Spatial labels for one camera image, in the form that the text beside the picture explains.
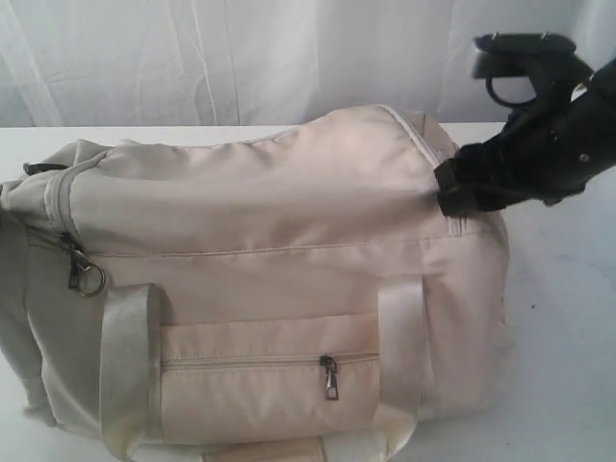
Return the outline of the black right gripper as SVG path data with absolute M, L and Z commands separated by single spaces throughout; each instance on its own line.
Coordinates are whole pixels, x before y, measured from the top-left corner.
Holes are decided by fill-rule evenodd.
M 445 216 L 558 202 L 615 167 L 615 62 L 553 89 L 548 109 L 498 142 L 463 145 L 435 170 Z

